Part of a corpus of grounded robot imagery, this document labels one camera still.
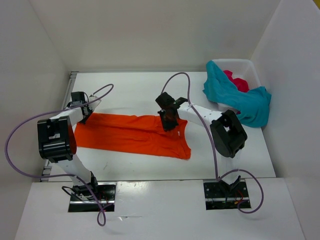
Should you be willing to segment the orange t shirt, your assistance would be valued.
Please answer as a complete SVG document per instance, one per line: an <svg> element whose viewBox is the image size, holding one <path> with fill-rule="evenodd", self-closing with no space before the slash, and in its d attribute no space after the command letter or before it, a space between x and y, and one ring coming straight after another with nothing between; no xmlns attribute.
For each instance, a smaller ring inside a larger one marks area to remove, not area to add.
<svg viewBox="0 0 320 240"><path fill-rule="evenodd" d="M188 122L177 123L173 130L164 131L159 116L93 113L86 123L76 125L74 135L82 148L189 160Z"/></svg>

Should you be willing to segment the teal t shirt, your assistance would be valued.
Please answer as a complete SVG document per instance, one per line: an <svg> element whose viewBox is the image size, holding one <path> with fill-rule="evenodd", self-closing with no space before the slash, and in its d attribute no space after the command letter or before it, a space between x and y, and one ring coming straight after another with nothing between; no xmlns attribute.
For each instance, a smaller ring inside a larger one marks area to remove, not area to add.
<svg viewBox="0 0 320 240"><path fill-rule="evenodd" d="M206 73L203 93L209 101L237 110L237 117L245 126L260 128L268 124L272 95L264 86L241 92L212 60L206 64Z"/></svg>

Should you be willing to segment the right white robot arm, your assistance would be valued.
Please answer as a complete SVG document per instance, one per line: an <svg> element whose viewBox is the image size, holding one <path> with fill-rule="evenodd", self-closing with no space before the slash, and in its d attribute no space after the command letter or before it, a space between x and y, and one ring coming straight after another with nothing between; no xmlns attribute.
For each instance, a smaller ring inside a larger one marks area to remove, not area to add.
<svg viewBox="0 0 320 240"><path fill-rule="evenodd" d="M235 112L228 109L220 112L192 104L184 97L174 99L167 92L161 93L155 100L159 105L158 112L163 130L168 132L178 127L178 120L186 120L205 128L214 154L220 154L226 173L219 177L220 193L229 197L237 190L240 175L236 163L241 150L248 139L242 124Z"/></svg>

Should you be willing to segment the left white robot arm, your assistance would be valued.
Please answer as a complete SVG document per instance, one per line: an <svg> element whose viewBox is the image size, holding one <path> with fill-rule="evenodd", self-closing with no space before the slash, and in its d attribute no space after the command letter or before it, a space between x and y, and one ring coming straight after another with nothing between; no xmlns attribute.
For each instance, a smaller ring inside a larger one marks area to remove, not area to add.
<svg viewBox="0 0 320 240"><path fill-rule="evenodd" d="M77 143L73 127L86 123L100 104L95 95L83 91L71 93L71 102L59 114L37 122L38 150L40 156L58 165L71 178L72 191L79 199L94 200L100 188L94 174L77 156Z"/></svg>

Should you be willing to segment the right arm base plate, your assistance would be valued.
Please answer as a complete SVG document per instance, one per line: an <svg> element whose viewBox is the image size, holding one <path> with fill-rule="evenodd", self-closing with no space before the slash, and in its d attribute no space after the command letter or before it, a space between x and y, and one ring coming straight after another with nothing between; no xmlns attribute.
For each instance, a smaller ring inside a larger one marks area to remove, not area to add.
<svg viewBox="0 0 320 240"><path fill-rule="evenodd" d="M204 199L206 210L250 209L251 203L245 181L236 186L227 186L224 182L204 181Z"/></svg>

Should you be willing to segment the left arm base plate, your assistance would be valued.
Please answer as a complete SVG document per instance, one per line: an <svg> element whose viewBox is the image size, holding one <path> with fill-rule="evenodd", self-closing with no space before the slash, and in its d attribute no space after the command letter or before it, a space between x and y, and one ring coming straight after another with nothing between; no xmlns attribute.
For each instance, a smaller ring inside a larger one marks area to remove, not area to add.
<svg viewBox="0 0 320 240"><path fill-rule="evenodd" d="M91 196L76 194L74 187L62 187L63 191L70 196L68 212L69 213L89 213L99 212L100 208L97 202ZM104 212L115 211L116 183L99 183L98 193L96 195Z"/></svg>

